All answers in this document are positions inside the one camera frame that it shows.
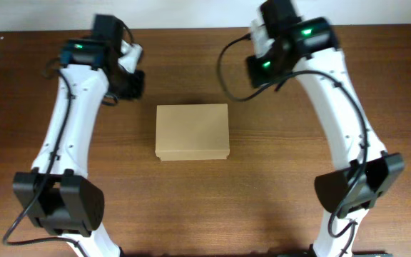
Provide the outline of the brown cardboard box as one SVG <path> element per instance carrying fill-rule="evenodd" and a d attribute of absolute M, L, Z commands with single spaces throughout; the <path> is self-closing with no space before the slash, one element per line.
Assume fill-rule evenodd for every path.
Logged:
<path fill-rule="evenodd" d="M 158 105 L 155 153 L 161 161 L 227 159 L 228 105 Z"/>

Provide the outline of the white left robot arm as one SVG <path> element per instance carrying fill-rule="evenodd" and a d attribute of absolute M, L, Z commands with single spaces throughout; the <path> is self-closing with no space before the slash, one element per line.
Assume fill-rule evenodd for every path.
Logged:
<path fill-rule="evenodd" d="M 46 64 L 44 76 L 59 80 L 56 102 L 42 147 L 27 172 L 14 176 L 21 204 L 14 220 L 25 218 L 64 242 L 78 256 L 122 256 L 103 224 L 103 191 L 88 179 L 88 152 L 98 110 L 142 97 L 143 55 L 128 26 L 113 15 L 98 14 L 91 33 L 69 39 Z"/>

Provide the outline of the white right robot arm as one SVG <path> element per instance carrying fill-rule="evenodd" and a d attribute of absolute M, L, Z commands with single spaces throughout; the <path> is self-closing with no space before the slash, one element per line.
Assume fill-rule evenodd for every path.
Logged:
<path fill-rule="evenodd" d="M 334 169 L 314 180 L 324 211 L 308 255 L 351 256 L 362 220 L 402 173 L 403 158 L 389 153 L 370 125 L 327 19 L 304 20 L 291 1 L 265 1 L 250 38 L 252 86 L 263 90 L 298 80 L 328 140 Z"/>

